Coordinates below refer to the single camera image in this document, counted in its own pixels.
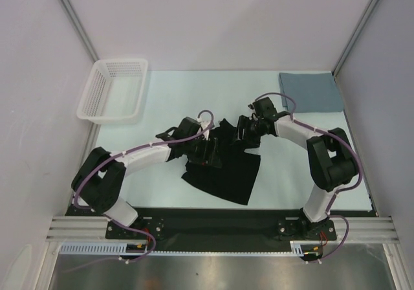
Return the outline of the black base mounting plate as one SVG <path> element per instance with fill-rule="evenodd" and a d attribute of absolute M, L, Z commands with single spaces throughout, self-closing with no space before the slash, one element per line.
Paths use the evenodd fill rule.
<path fill-rule="evenodd" d="M 158 251 L 270 252 L 287 251 L 288 243 L 338 243 L 334 218 L 375 218 L 374 211 L 335 210 L 312 238 L 293 236 L 299 210 L 231 210 L 197 208 L 139 208 L 129 230 L 109 222 L 103 242 L 143 242 L 149 234 Z M 70 207 L 66 216 L 94 216 Z"/>

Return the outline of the left aluminium corner post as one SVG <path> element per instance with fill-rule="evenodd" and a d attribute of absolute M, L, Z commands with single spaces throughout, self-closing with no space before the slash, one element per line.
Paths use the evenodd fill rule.
<path fill-rule="evenodd" d="M 75 30 L 82 46 L 84 47 L 88 57 L 91 59 L 92 62 L 96 62 L 99 60 L 99 56 L 94 48 L 94 45 L 87 34 L 71 0 L 58 0 L 63 11 L 65 12 L 68 20 L 70 21 L 72 27 Z"/>

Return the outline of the folded grey-blue t shirt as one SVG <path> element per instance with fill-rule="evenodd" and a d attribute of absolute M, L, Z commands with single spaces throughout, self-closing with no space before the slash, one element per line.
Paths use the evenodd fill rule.
<path fill-rule="evenodd" d="M 331 73 L 279 74 L 281 93 L 296 103 L 296 113 L 336 113 L 343 101 Z"/>

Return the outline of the aluminium frame rail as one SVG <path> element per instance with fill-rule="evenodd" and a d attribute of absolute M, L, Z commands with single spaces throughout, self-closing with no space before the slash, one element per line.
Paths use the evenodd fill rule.
<path fill-rule="evenodd" d="M 349 229 L 346 243 L 398 243 L 399 238 L 390 217 L 334 218 L 334 229 L 340 239 Z M 103 241 L 109 232 L 105 217 L 56 216 L 52 219 L 47 241 Z"/>

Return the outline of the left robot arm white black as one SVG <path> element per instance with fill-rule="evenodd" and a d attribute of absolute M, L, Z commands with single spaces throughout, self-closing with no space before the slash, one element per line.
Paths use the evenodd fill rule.
<path fill-rule="evenodd" d="M 147 144 L 119 152 L 93 149 L 72 180 L 73 205 L 105 216 L 129 238 L 139 236 L 143 230 L 139 213 L 120 196 L 124 179 L 183 155 L 196 164 L 221 166 L 218 139 L 210 134 L 213 127 L 212 118 L 186 117 Z"/>

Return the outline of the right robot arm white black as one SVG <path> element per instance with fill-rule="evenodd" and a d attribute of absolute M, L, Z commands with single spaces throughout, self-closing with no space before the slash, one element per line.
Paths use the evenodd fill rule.
<path fill-rule="evenodd" d="M 326 131 L 308 125 L 285 111 L 239 117 L 236 143 L 258 148 L 261 137 L 265 135 L 287 139 L 307 151 L 314 186 L 304 207 L 300 209 L 292 235 L 313 239 L 326 226 L 339 193 L 356 187 L 349 186 L 353 177 L 362 178 L 359 158 L 341 128 Z"/>

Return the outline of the right aluminium corner post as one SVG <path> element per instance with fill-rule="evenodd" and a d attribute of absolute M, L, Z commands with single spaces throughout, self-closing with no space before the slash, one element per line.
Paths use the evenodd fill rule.
<path fill-rule="evenodd" d="M 362 12 L 362 15 L 360 16 L 355 28 L 353 29 L 351 37 L 349 38 L 342 53 L 340 54 L 340 57 L 338 58 L 338 61 L 336 62 L 332 70 L 332 75 L 334 78 L 336 78 L 339 75 L 348 57 L 352 53 L 354 46 L 356 45 L 357 41 L 362 35 L 362 32 L 364 31 L 366 25 L 368 24 L 369 20 L 371 19 L 372 15 L 374 14 L 380 2 L 381 0 L 369 0 L 368 1 L 364 11 Z"/>

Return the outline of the aluminium corner post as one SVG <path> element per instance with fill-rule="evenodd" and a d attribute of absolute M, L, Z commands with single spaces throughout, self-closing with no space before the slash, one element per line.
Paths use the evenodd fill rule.
<path fill-rule="evenodd" d="M 75 30 L 82 46 L 84 47 L 88 57 L 91 59 L 92 62 L 96 62 L 99 60 L 99 56 L 94 48 L 94 45 L 87 34 L 71 0 L 58 0 L 63 11 L 65 12 L 68 20 L 70 21 L 72 27 Z"/>
<path fill-rule="evenodd" d="M 334 78 L 336 78 L 339 75 L 348 57 L 352 53 L 354 46 L 356 45 L 357 41 L 362 35 L 362 32 L 364 31 L 366 25 L 368 24 L 369 20 L 371 19 L 372 15 L 374 14 L 380 2 L 381 0 L 369 0 L 368 1 L 364 11 L 362 12 L 362 15 L 360 16 L 355 28 L 353 29 L 351 37 L 349 38 L 342 53 L 340 54 L 340 57 L 338 58 L 338 61 L 336 62 L 332 70 L 332 75 Z"/>

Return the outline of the black t shirt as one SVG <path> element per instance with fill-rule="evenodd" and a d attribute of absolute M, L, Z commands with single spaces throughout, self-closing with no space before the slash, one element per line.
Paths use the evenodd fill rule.
<path fill-rule="evenodd" d="M 226 119 L 211 131 L 218 140 L 218 154 L 222 166 L 203 166 L 190 161 L 182 179 L 192 187 L 212 196 L 239 205 L 247 205 L 258 175 L 261 156 L 247 153 L 232 143 L 236 127 Z"/>

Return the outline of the white plastic basket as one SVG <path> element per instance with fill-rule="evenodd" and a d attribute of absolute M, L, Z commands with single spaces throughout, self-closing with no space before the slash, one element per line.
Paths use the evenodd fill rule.
<path fill-rule="evenodd" d="M 135 124 L 146 88 L 148 61 L 111 58 L 93 64 L 76 116 L 93 124 Z"/>

